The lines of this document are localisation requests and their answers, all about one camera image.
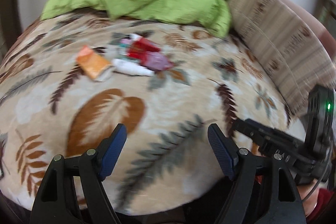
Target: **bedsheet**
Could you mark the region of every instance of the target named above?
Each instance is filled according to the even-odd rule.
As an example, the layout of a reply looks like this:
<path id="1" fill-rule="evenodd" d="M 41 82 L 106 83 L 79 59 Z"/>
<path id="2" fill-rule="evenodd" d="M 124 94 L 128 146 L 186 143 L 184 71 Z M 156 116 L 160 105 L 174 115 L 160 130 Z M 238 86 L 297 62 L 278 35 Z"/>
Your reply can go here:
<path id="1" fill-rule="evenodd" d="M 133 32 L 159 44 L 174 67 L 153 77 L 115 73 L 98 83 L 77 66 L 83 45 L 111 60 Z M 207 140 L 211 123 L 254 151 L 251 140 L 230 130 L 236 117 L 280 130 L 291 120 L 238 36 L 130 18 L 111 22 L 90 9 L 41 22 L 8 55 L 0 77 L 0 188 L 27 209 L 54 155 L 96 147 L 119 122 L 127 142 L 103 185 L 114 209 L 141 215 L 190 202 L 224 176 Z M 85 207 L 79 178 L 75 185 Z"/>

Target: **person's hand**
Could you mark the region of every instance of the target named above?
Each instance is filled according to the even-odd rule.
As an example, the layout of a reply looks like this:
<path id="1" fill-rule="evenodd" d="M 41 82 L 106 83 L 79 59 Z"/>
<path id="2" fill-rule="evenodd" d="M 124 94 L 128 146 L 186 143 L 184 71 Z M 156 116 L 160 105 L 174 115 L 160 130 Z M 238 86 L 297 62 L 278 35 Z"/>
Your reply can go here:
<path id="1" fill-rule="evenodd" d="M 314 187 L 315 184 L 316 180 L 314 180 L 312 184 L 301 185 L 297 187 L 301 199 L 304 199 L 306 195 L 308 195 L 308 193 Z M 309 216 L 315 209 L 317 204 L 317 197 L 319 196 L 319 190 L 320 188 L 317 187 L 316 190 L 312 193 L 312 195 L 303 203 L 304 213 L 306 216 Z"/>

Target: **black mechanical device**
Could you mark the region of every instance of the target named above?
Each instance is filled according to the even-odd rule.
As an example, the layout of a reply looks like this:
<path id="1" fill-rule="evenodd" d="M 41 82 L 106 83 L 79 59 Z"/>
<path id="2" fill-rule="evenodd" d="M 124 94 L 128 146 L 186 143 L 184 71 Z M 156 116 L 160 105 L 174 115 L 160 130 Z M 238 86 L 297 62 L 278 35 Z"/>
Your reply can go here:
<path id="1" fill-rule="evenodd" d="M 214 224 L 306 223 L 296 184 L 322 178 L 329 168 L 333 96 L 318 86 L 310 93 L 309 101 L 310 132 L 306 142 L 252 120 L 237 119 L 233 123 L 235 130 L 252 138 L 260 146 L 259 151 L 269 157 L 239 149 L 218 125 L 209 126 L 208 139 L 218 163 L 234 182 Z M 126 128 L 118 124 L 96 149 L 67 159 L 56 155 L 37 192 L 30 223 L 84 223 L 73 179 L 79 176 L 93 224 L 120 224 L 101 182 L 111 175 L 125 141 Z M 296 171 L 297 183 L 289 168 Z M 262 176 L 257 200 L 251 199 L 255 176 Z M 251 208 L 254 213 L 247 214 Z"/>
<path id="2" fill-rule="evenodd" d="M 294 138 L 275 128 L 266 127 L 251 119 L 237 119 L 232 124 L 237 130 L 259 145 L 265 156 L 280 154 L 290 170 L 296 173 L 297 185 L 312 183 L 313 179 L 326 182 L 332 165 L 334 92 L 317 85 L 309 93 L 308 127 L 305 141 Z"/>

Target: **red sleeve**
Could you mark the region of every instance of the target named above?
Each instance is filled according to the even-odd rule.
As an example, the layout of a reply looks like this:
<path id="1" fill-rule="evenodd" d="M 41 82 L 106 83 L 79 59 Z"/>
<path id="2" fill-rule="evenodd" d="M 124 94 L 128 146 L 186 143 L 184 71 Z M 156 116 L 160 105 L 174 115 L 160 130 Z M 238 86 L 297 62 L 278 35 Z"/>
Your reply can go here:
<path id="1" fill-rule="evenodd" d="M 320 188 L 319 196 L 317 197 L 316 207 L 311 212 L 311 214 L 307 217 L 307 223 L 313 220 L 319 214 L 321 209 L 324 208 L 328 204 L 333 194 L 334 192 L 330 192 L 327 189 Z"/>

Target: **blue gripper pad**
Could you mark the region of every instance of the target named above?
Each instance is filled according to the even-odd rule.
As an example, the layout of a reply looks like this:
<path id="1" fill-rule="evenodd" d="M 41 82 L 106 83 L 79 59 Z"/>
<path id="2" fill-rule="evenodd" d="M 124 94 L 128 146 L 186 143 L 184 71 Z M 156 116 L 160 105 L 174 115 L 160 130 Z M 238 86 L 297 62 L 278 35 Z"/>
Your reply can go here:
<path id="1" fill-rule="evenodd" d="M 236 177 L 235 167 L 238 164 L 238 147 L 226 138 L 217 124 L 213 123 L 208 128 L 208 139 L 217 161 L 230 180 Z"/>
<path id="2" fill-rule="evenodd" d="M 119 158 L 121 150 L 124 147 L 126 138 L 126 127 L 120 123 L 116 126 L 111 136 L 107 139 L 104 139 L 100 143 L 98 149 L 103 146 L 102 149 L 106 151 L 101 159 L 101 168 L 98 174 L 101 181 L 105 180 L 106 177 L 111 175 L 113 168 Z"/>

